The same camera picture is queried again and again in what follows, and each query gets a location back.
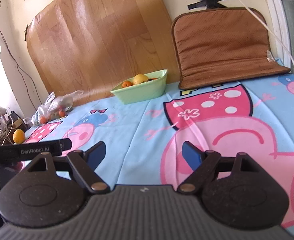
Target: pink cartoon pig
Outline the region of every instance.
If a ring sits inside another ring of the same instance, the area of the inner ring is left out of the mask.
[[[235,157],[237,152],[247,152],[287,192],[290,206],[282,225],[294,225],[294,153],[277,152],[274,132],[267,124],[254,117],[233,115],[193,122],[179,129],[163,152],[160,168],[161,182],[174,188],[192,173],[182,157],[184,141],[223,156]]]
[[[61,123],[62,122],[46,123],[45,125],[38,127],[29,136],[25,143],[39,142],[40,140],[44,139],[47,135],[49,135],[53,130],[55,130]]]
[[[252,115],[252,101],[243,85],[174,99],[163,103],[166,117],[176,130],[216,116]]]
[[[92,113],[81,120],[75,126],[64,134],[63,138],[69,138],[72,142],[70,150],[64,151],[63,155],[68,152],[74,151],[85,145],[93,135],[95,129],[103,124],[108,119],[108,116],[101,113]]]

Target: green bowl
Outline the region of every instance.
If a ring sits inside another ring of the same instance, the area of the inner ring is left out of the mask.
[[[138,85],[122,88],[123,82],[115,86],[110,92],[113,93],[124,104],[131,104],[140,101],[145,101],[153,98],[160,97],[166,88],[167,69],[151,72],[145,74],[149,78],[157,78],[153,81],[148,81]]]

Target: bed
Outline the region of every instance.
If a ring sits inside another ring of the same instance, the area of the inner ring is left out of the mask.
[[[178,83],[172,83],[161,97],[129,105],[105,98],[30,128],[26,137],[27,143],[70,138],[71,150],[84,151],[104,141],[106,156],[95,172],[111,188],[172,184],[176,189],[199,165],[194,156],[182,155],[184,141],[223,156],[247,152],[287,192],[290,206],[282,226],[294,235],[292,74],[192,90],[179,90]]]

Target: clutter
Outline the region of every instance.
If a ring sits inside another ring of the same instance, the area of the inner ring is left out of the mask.
[[[66,112],[71,109],[74,100],[83,93],[82,90],[77,90],[73,93],[55,98],[55,92],[51,92],[45,103],[39,106],[36,113],[32,116],[31,122],[33,126],[44,125],[51,120],[64,117]]]
[[[21,129],[17,129],[17,130],[14,132],[13,140],[14,140],[14,142],[17,143],[17,144],[21,144],[21,143],[23,143],[23,142],[26,140],[26,137],[25,137],[25,133],[24,133],[24,131],[21,130]]]
[[[29,124],[31,123],[31,118],[30,118],[30,117],[25,117],[25,118],[23,119],[23,121],[24,121],[24,123],[25,123],[26,125],[29,125]]]
[[[14,129],[21,129],[24,132],[27,132],[27,130],[29,129],[29,127],[23,122],[21,117],[18,114],[16,114],[14,111],[10,112],[10,121],[11,120],[13,120]]]

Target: brown leather cushion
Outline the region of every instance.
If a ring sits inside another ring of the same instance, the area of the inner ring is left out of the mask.
[[[254,12],[264,20],[258,11]],[[268,31],[245,8],[182,14],[174,20],[171,33],[181,89],[290,71],[268,62]]]

